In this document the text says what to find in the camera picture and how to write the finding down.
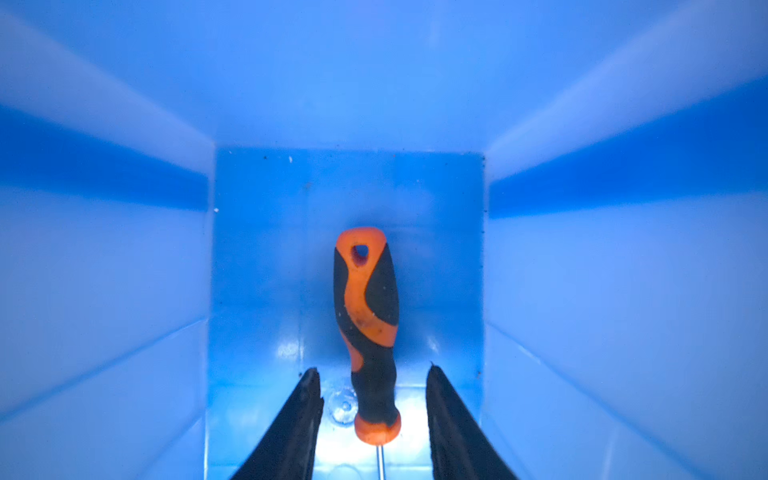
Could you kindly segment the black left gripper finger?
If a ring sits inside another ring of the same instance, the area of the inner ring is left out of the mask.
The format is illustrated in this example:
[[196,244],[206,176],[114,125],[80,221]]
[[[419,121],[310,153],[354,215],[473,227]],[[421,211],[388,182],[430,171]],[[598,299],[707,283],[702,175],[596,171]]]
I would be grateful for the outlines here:
[[310,480],[323,410],[320,375],[312,367],[301,376],[259,444],[231,479]]

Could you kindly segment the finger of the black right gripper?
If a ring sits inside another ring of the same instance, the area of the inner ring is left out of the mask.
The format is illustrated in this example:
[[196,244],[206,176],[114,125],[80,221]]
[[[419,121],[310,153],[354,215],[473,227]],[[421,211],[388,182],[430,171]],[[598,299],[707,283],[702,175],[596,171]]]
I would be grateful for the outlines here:
[[437,365],[428,371],[426,406],[435,480],[518,479]]

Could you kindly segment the orange black screwdriver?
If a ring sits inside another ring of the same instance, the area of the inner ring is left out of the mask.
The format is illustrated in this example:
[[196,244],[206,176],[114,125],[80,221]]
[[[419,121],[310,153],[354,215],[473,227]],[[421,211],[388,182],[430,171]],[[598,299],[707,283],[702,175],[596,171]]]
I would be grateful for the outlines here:
[[333,297],[358,402],[355,434],[376,448],[378,477],[384,479],[384,446],[399,435],[402,422],[395,404],[399,296],[389,243],[381,230],[358,227],[339,235]]

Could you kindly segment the blue plastic bin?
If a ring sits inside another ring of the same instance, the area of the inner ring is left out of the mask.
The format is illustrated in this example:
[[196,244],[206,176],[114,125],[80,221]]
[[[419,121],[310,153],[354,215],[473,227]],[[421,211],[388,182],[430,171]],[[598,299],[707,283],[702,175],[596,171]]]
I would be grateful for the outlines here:
[[391,479],[439,365],[521,479],[767,475],[763,1],[5,1],[1,475],[228,479],[302,374],[373,479],[338,236],[387,236]]

